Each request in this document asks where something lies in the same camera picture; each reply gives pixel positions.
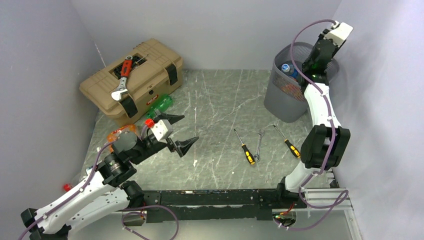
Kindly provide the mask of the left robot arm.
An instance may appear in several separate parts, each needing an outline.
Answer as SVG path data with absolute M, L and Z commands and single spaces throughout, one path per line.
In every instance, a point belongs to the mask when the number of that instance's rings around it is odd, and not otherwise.
M 138 183 L 130 180 L 137 172 L 135 166 L 163 149 L 183 157 L 199 139 L 171 139 L 173 124 L 183 118 L 157 111 L 154 118 L 145 121 L 141 135 L 131 130 L 120 132 L 101 148 L 112 148 L 112 152 L 103 160 L 96 159 L 76 186 L 42 208 L 28 208 L 21 213 L 26 229 L 19 239 L 29 235 L 31 240 L 66 240 L 70 233 L 112 212 L 139 209 L 145 194 Z

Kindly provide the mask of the large orange label bottle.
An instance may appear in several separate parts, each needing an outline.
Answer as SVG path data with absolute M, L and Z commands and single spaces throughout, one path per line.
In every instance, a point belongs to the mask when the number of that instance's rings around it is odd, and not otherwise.
M 294 100 L 297 100 L 299 102 L 306 101 L 304 94 L 302 93 L 301 88 L 298 85 L 289 83 L 281 86 L 279 89 Z

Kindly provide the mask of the blue label water bottle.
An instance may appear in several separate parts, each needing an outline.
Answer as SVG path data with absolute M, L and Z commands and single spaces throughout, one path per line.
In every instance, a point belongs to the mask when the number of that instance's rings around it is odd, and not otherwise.
M 299 73 L 298 73 L 298 71 L 296 70 L 296 68 L 294 67 L 293 64 L 291 64 L 291 63 L 284 63 L 284 64 L 281 65 L 280 69 L 289 78 L 295 80 L 296 82 L 298 81 L 297 80 L 297 77 L 298 77 L 298 74 Z

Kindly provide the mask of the green plastic bottle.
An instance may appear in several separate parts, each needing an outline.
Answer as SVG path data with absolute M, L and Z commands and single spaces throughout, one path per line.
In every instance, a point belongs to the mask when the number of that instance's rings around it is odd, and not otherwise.
M 163 113 L 168 108 L 170 108 L 173 105 L 173 103 L 174 103 L 173 99 L 168 94 L 162 95 L 152 104 L 151 108 L 146 114 L 146 117 L 148 119 L 154 118 L 156 116 L 156 110 Z

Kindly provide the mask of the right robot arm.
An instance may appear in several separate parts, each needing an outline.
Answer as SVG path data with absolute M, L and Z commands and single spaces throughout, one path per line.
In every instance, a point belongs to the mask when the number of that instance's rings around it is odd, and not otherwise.
M 319 35 L 301 67 L 293 64 L 301 76 L 299 85 L 308 103 L 312 129 L 300 150 L 300 163 L 277 185 L 274 207 L 287 208 L 305 203 L 304 188 L 316 176 L 339 165 L 351 137 L 341 126 L 330 98 L 328 65 L 343 46 L 352 28 L 325 29 Z

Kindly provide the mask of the small red cap bottle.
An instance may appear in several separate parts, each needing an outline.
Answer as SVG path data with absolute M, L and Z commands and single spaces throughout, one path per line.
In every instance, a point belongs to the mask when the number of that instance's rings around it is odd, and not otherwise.
M 75 175 L 69 182 L 65 183 L 63 185 L 63 190 L 67 193 L 69 192 L 72 188 L 74 188 L 75 186 L 77 186 L 81 181 L 83 181 L 85 178 L 87 177 L 86 173 L 78 173 L 77 175 Z

